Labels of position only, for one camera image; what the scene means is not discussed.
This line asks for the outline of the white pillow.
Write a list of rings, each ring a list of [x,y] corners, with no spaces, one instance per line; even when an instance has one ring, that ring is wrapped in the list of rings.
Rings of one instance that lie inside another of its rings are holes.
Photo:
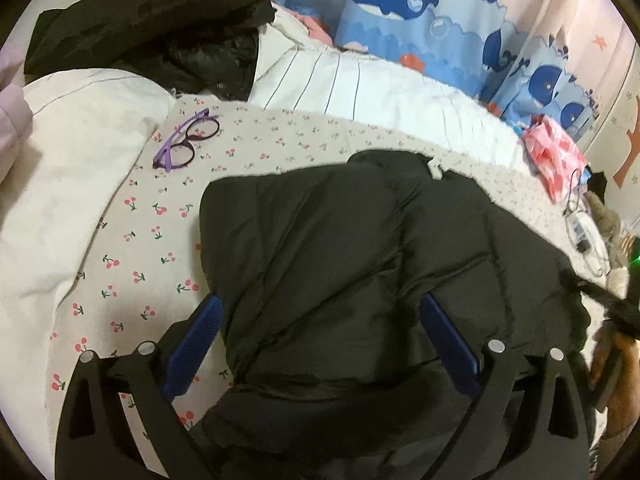
[[[1,185],[1,354],[47,338],[107,202],[174,99],[123,70],[68,70],[29,84],[34,131]]]

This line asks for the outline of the purple eyeglasses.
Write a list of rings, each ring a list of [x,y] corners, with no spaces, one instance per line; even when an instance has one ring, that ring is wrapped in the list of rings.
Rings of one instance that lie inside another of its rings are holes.
[[[153,169],[171,172],[189,166],[195,158],[196,144],[204,142],[220,133],[217,115],[210,114],[208,108],[200,110],[175,128],[152,159]]]

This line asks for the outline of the white wardrobe with tree sticker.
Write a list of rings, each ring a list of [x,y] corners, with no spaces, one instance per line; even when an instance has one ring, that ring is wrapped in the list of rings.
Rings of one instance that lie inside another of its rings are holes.
[[[606,179],[605,205],[639,235],[639,46],[611,110],[587,148],[587,159]]]

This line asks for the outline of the white striped duvet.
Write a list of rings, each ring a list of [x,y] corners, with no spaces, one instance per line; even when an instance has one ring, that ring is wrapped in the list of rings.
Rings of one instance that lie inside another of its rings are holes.
[[[393,129],[485,164],[530,173],[520,138],[480,102],[404,66],[315,40],[280,6],[274,21],[259,29],[248,102]]]

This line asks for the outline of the pink sheer curtain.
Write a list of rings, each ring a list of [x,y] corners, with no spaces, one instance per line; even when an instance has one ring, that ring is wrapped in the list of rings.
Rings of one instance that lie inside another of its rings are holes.
[[[456,66],[475,99],[506,110],[541,65],[558,66],[551,96],[604,114],[622,88],[634,52],[629,26],[611,0],[439,0],[434,11],[461,32]]]

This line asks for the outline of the blue whale print curtain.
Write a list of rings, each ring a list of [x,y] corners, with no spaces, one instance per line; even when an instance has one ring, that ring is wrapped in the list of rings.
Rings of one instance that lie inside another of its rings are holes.
[[[457,88],[523,132],[538,115],[579,139],[598,116],[553,32],[506,16],[500,0],[276,0],[315,18],[333,43]]]

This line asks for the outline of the black clothes pile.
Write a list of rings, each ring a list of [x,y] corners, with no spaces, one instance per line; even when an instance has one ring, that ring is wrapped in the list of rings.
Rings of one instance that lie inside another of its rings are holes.
[[[118,68],[168,91],[245,101],[271,0],[80,0],[38,16],[24,73]]]

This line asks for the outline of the black puffer jacket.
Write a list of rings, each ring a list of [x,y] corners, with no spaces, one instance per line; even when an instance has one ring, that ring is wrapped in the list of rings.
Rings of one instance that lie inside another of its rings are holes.
[[[590,323],[560,248],[472,179],[365,151],[226,177],[200,206],[232,387],[192,434],[218,479],[421,479],[471,400],[419,318],[435,296],[474,350],[567,356],[588,424]]]

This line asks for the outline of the pink red patterned cloth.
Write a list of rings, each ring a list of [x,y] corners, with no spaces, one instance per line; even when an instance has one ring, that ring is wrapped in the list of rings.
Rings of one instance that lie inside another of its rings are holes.
[[[532,117],[523,142],[550,200],[562,202],[582,178],[587,166],[584,154],[562,126],[547,115]]]

